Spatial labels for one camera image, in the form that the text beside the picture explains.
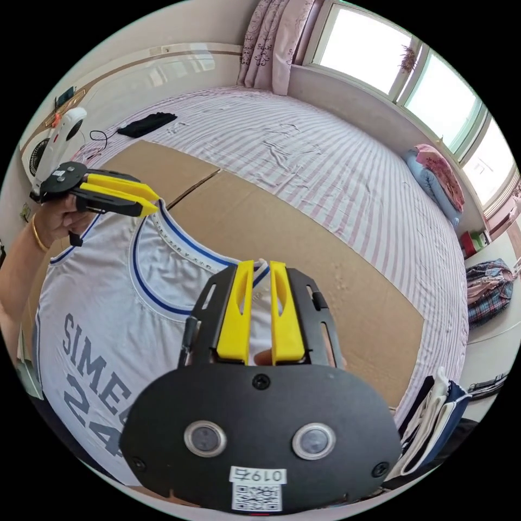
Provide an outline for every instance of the window frame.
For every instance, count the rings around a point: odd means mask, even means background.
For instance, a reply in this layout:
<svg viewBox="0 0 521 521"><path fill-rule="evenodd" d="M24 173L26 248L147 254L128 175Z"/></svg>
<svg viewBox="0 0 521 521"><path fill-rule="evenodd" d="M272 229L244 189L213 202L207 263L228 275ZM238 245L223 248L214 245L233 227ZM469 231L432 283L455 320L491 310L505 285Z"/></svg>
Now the window frame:
<svg viewBox="0 0 521 521"><path fill-rule="evenodd" d="M417 55L416 66L410 73L407 73L403 69L399 70L389 94L380 91L379 89L373 87L370 84L367 84L362 80L359 80L358 78L352 77L343 72L331 69L329 67L321 66L318 63L315 63L316 57L321 56L324 53L325 47L327 45L328 37L324 36L331 33L334 22L336 21L336 16L330 15L334 14L335 12L338 14L338 12L340 12L341 9L347 9L350 11L358 12L360 14L368 16L369 18L375 21L393 27L393 29L399 30L400 32L408 33L408 31L398 26L397 24L391 22L390 20L387 20L377 15L376 13L368 11L367 9L351 4L350 2L344 2L342 0L325 0L317 16L315 26L310 36L308 47L306 49L306 53L302 62L302 66L315 69L318 72L321 72L328 76L336 77L341 81L349 83L355 87L361 88L362 90L368 92L369 94L375 96L376 98L384 102L390 103L396 110L398 110L398 112L403 117L411 121L416 127L418 127L420 131L422 131L427 137L429 137L429 139L432 142L436 143L436 145L442 149L441 151L451 159L451 162L459 167L458 173L460 177L463 179L464 183L471 190L471 192L475 193L470 179L463 171L463 167L465 166L465 164L467 164L467 162L475 153L481 141L485 137L485 134L488 130L488 126L492 118L490 112L488 111L485 104L481 101L480 97L469 86L465 79L443 57L441 57L426 43L420 41L414 35L411 35L410 45L415 50ZM429 128L425 123L423 123L418 117L416 117L405 107L407 101L412 96L415 88L417 87L417 85L419 85L419 82L423 77L424 69L428 64L428 58L429 56L431 56L432 53L437 58L441 59L459 76L459 78L474 92L478 100L477 106L475 106L473 109L474 117L472 119L472 123L465 128L466 135L461 137L461 142L458 143L458 146L454 150L454 152L449 150L448 145L443 142L442 138L439 138L436 135L436 133L432 131L431 128ZM506 180L485 204L482 204L479 198L477 197L477 194L475 194L476 202L481 205L481 211L485 218L490 218L490 216L494 213L494 209L501 206L501 204L499 203L501 201L505 202L510 197L512 192L511 185L514 183L514 180L518 178L518 176L519 170L514 161L513 167L509 172L509 175L507 176Z"/></svg>

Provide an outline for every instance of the plaid shirt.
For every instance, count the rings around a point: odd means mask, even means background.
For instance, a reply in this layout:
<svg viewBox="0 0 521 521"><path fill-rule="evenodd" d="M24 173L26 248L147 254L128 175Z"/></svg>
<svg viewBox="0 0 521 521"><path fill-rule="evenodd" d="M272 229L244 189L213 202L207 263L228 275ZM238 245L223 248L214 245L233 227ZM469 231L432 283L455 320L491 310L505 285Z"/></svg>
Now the plaid shirt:
<svg viewBox="0 0 521 521"><path fill-rule="evenodd" d="M472 304L468 305L469 329L481 326L495 317L510 304L512 298L513 278L512 272L502 259L490 260L467 268L467 284L476 283L480 278L500 277L499 284L483 293L483 295ZM511 277L505 278L507 271Z"/></svg>

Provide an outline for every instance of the window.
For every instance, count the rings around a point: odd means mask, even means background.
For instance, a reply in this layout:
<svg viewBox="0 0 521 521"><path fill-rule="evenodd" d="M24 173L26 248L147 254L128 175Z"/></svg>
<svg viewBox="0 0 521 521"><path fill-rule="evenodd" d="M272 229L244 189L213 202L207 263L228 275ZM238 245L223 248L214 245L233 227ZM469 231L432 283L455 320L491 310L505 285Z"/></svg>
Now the window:
<svg viewBox="0 0 521 521"><path fill-rule="evenodd" d="M407 70L406 49L415 59ZM373 91L432 142L441 142L487 217L510 196L519 174L496 122L464 78L403 28L353 4L325 0L304 65Z"/></svg>
<svg viewBox="0 0 521 521"><path fill-rule="evenodd" d="M404 107L456 152L475 122L481 102L458 74L432 51Z"/></svg>
<svg viewBox="0 0 521 521"><path fill-rule="evenodd" d="M484 207L508 181L513 168L512 152L497 123L491 119L481 143L463 167Z"/></svg>
<svg viewBox="0 0 521 521"><path fill-rule="evenodd" d="M332 9L327 23L331 29L313 63L390 94L412 36L367 14L339 6Z"/></svg>

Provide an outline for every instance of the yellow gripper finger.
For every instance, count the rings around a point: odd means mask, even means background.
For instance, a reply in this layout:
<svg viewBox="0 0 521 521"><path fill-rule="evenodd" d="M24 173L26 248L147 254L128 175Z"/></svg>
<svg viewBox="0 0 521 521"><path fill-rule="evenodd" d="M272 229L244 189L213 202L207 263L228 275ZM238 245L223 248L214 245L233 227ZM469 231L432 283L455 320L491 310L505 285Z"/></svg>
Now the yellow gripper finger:
<svg viewBox="0 0 521 521"><path fill-rule="evenodd" d="M157 206L153 205L151 202L147 201L142 197L137 197L132 194L128 194L125 192L119 192L117 190L112 190L111 188L105 188L103 186L91 185L89 183L82 183L80 185L82 190L95 192L97 194L106 194L111 195L113 197L118 197L120 199L126 199L127 201L133 201L141 205L141 214L139 217L146 217L147 215L151 215L157 212Z"/></svg>
<svg viewBox="0 0 521 521"><path fill-rule="evenodd" d="M248 365L252 292L253 261L247 260L237 265L217 344L219 358L242 361L244 365Z"/></svg>
<svg viewBox="0 0 521 521"><path fill-rule="evenodd" d="M304 342L286 265L270 262L271 271L271 360L297 362L304 357Z"/></svg>
<svg viewBox="0 0 521 521"><path fill-rule="evenodd" d="M117 179L101 174L89 174L86 182L89 185L102 186L116 192L124 192L125 194L141 197L146 201L157 201L159 199L159 196L145 183Z"/></svg>

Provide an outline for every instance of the gold bracelet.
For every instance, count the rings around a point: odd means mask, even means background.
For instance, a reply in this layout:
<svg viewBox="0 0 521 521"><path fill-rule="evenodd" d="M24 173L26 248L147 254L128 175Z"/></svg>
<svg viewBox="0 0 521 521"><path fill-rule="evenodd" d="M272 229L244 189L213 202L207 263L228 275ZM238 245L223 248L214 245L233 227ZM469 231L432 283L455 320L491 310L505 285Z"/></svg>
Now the gold bracelet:
<svg viewBox="0 0 521 521"><path fill-rule="evenodd" d="M31 227L33 228L33 235L34 235L34 238L36 239L36 242L38 243L38 246L40 247L40 249L44 253L47 253L49 251L49 248L45 246L45 244L40 240L40 237L38 236L38 232L36 231L36 226L34 224L35 217L36 217L36 214L34 214L33 218L31 219Z"/></svg>

